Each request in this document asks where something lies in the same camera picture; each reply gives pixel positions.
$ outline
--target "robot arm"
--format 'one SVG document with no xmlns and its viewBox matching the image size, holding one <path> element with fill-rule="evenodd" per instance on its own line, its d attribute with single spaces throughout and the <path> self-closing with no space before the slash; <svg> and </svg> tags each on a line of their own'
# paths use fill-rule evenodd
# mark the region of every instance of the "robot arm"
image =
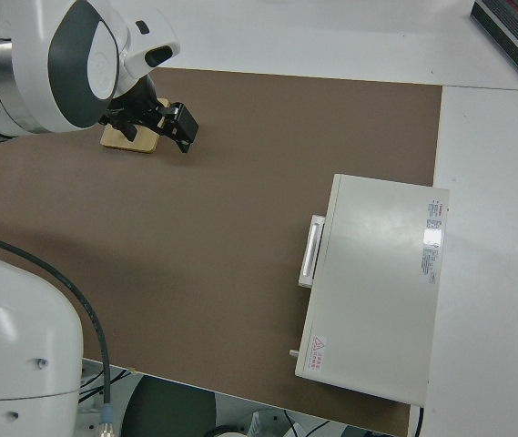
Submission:
<svg viewBox="0 0 518 437">
<path fill-rule="evenodd" d="M 151 128 L 187 151 L 198 125 L 181 104 L 163 108 L 147 80 L 178 52 L 157 9 L 121 17 L 107 0 L 0 0 L 0 141 L 100 121 L 129 140 L 133 125 Z"/>
<path fill-rule="evenodd" d="M 107 0 L 0 0 L 0 142 L 98 121 L 130 140 L 145 126 L 188 151 L 198 125 L 183 105 L 162 107 L 147 76 L 178 51 L 157 9 L 121 17 Z M 70 437 L 81 357 L 67 299 L 0 261 L 0 435 Z M 110 408 L 100 437 L 114 436 Z"/>
</svg>

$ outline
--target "brown mat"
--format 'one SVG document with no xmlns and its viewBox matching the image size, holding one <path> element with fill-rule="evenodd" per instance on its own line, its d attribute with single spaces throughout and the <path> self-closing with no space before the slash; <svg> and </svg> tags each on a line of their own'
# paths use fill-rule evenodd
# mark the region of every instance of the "brown mat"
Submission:
<svg viewBox="0 0 518 437">
<path fill-rule="evenodd" d="M 310 217 L 325 213 L 333 174 L 430 185 L 441 88 L 154 77 L 200 124 L 190 153 L 167 140 L 154 155 L 105 149 L 102 127 L 0 145 L 0 239 L 86 292 L 115 364 L 404 435 L 407 405 L 298 378 L 289 349 L 309 299 L 297 279 Z"/>
</svg>

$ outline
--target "cable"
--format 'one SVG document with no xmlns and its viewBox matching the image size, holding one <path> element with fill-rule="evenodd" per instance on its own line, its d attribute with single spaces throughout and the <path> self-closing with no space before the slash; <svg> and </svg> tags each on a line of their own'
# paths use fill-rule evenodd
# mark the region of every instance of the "cable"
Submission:
<svg viewBox="0 0 518 437">
<path fill-rule="evenodd" d="M 325 421 L 324 423 L 322 423 L 321 425 L 319 426 L 316 426 L 315 428 L 313 428 L 311 431 L 309 431 L 305 437 L 310 437 L 310 435 L 312 435 L 315 431 L 317 431 L 319 428 L 323 428 L 325 425 L 327 425 L 330 421 Z"/>
<path fill-rule="evenodd" d="M 421 428 L 422 428 L 422 419 L 424 418 L 424 409 L 421 408 L 419 411 L 419 422 L 416 425 L 416 432 L 414 433 L 414 437 L 419 437 L 421 435 Z"/>
<path fill-rule="evenodd" d="M 101 371 L 96 376 L 94 376 L 93 378 L 91 378 L 90 380 L 85 382 L 83 385 L 81 385 L 79 387 L 79 389 L 82 389 L 83 387 L 86 387 L 88 384 L 95 382 L 98 379 L 98 377 L 101 376 L 102 374 L 103 374 L 103 370 L 101 369 Z"/>
<path fill-rule="evenodd" d="M 88 302 L 85 295 L 65 275 L 60 273 L 60 271 L 58 271 L 56 268 L 54 268 L 47 262 L 32 255 L 31 253 L 17 248 L 16 246 L 12 246 L 11 244 L 5 243 L 1 240 L 0 249 L 14 253 L 18 257 L 26 259 L 32 262 L 33 264 L 36 264 L 39 268 L 50 273 L 62 284 L 64 284 L 83 306 L 83 308 L 86 311 L 86 314 L 88 314 L 88 317 L 91 319 L 91 322 L 93 323 L 93 328 L 95 328 L 96 336 L 98 337 L 98 343 L 101 348 L 101 360 L 103 361 L 103 403 L 111 403 L 111 369 L 109 368 L 109 353 L 107 350 L 107 340 L 105 339 L 103 327 L 101 326 L 100 321 L 98 321 L 98 317 L 96 316 L 95 310 L 93 310 L 93 307 L 91 307 L 91 304 Z"/>
<path fill-rule="evenodd" d="M 113 380 L 111 380 L 111 385 L 113 385 L 117 381 L 123 380 L 127 376 L 131 376 L 131 372 L 130 371 L 121 371 Z M 97 393 L 99 393 L 101 390 L 103 390 L 103 386 L 102 385 L 99 385 L 98 387 L 95 387 L 93 389 L 88 389 L 88 390 L 85 390 L 85 391 L 81 391 L 79 394 L 85 394 L 85 393 L 88 393 L 88 394 L 86 396 L 83 396 L 82 398 L 80 398 L 78 400 L 78 403 L 82 403 L 82 402 L 86 401 L 87 399 L 92 398 Z"/>
<path fill-rule="evenodd" d="M 291 420 L 291 418 L 289 417 L 289 415 L 287 414 L 287 410 L 283 410 L 283 412 L 285 413 L 285 417 L 287 418 L 287 421 L 289 422 L 289 425 L 291 425 L 291 429 L 293 430 L 293 434 L 295 435 L 295 437 L 299 437 L 297 435 L 297 431 L 295 430 L 295 425 L 293 424 L 293 421 Z M 325 421 L 324 423 L 322 423 L 321 425 L 318 425 L 316 426 L 315 428 L 313 428 L 311 431 L 309 431 L 307 434 L 305 434 L 305 437 L 310 437 L 310 435 L 312 435 L 315 431 L 317 431 L 319 428 L 323 428 L 325 425 L 327 425 L 330 421 Z"/>
<path fill-rule="evenodd" d="M 293 434 L 295 434 L 295 437 L 299 437 L 297 435 L 297 431 L 295 431 L 295 425 L 293 424 L 293 421 L 291 420 L 291 418 L 287 414 L 287 410 L 283 410 L 283 412 L 285 413 L 285 417 L 287 418 L 287 421 L 289 422 L 289 425 L 291 425 L 291 429 L 293 430 Z"/>
</svg>

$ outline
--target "metal ring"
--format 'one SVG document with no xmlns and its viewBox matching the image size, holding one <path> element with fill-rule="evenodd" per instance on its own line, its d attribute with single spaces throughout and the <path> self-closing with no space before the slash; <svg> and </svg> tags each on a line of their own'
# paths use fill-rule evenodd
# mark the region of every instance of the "metal ring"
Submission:
<svg viewBox="0 0 518 437">
<path fill-rule="evenodd" d="M 0 102 L 7 115 L 31 134 L 48 132 L 30 113 L 18 90 L 12 64 L 12 41 L 0 39 Z"/>
</svg>

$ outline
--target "printed label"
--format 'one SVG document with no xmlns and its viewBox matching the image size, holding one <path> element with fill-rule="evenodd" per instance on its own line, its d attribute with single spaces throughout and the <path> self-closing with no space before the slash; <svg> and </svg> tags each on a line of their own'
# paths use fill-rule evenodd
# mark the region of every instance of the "printed label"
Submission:
<svg viewBox="0 0 518 437">
<path fill-rule="evenodd" d="M 422 242 L 421 282 L 434 284 L 438 277 L 445 208 L 440 200 L 433 200 L 427 208 L 426 227 Z"/>
<path fill-rule="evenodd" d="M 310 371 L 321 371 L 323 365 L 323 352 L 328 340 L 320 335 L 312 335 L 310 340 L 310 353 L 307 357 L 307 368 Z"/>
</svg>

